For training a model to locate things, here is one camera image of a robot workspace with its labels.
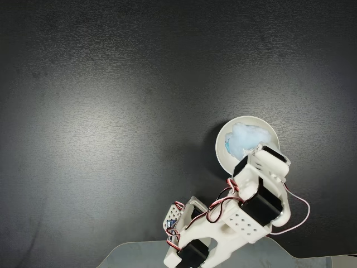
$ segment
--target blue cotton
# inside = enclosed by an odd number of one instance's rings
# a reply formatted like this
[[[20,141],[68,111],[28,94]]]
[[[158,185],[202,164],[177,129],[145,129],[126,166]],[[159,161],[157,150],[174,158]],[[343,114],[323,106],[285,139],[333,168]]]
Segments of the blue cotton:
[[[260,142],[269,143],[271,140],[269,131],[261,127],[236,123],[232,132],[225,135],[225,147],[231,156],[240,161],[244,157],[244,150],[254,149]]]

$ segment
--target white wire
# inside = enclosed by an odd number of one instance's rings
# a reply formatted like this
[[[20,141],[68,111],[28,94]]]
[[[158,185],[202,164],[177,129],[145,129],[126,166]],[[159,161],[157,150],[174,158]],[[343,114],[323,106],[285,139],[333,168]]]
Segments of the white wire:
[[[282,233],[289,232],[289,231],[291,231],[291,230],[293,230],[293,229],[295,229],[295,228],[297,228],[297,227],[303,225],[303,224],[306,222],[306,220],[307,220],[307,218],[309,217],[309,215],[310,215],[310,205],[308,204],[308,202],[307,202],[306,200],[302,199],[301,197],[298,197],[297,195],[294,195],[293,193],[291,193],[291,192],[288,190],[288,188],[286,187],[286,185],[285,185],[285,184],[283,184],[283,185],[284,185],[284,187],[285,187],[285,189],[287,190],[288,193],[290,193],[293,197],[295,197],[295,198],[297,198],[297,199],[303,201],[303,202],[307,205],[307,215],[306,215],[305,219],[303,219],[303,221],[302,221],[301,223],[299,223],[298,225],[295,225],[294,227],[291,227],[291,228],[286,229],[286,230],[281,231],[281,232],[270,233],[270,235],[281,235]]]

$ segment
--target dark gray surface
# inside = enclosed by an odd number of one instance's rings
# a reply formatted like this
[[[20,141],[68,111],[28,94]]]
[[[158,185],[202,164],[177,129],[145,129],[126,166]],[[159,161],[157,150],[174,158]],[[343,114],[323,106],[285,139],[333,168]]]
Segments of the dark gray surface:
[[[166,241],[125,243],[116,247],[98,268],[166,268]],[[247,244],[215,268],[332,268],[331,257],[296,259],[273,240]]]
[[[92,267],[225,187],[222,124],[269,122],[311,204],[275,237],[357,251],[357,2],[0,1],[0,266]],[[306,213],[291,200],[288,226]]]

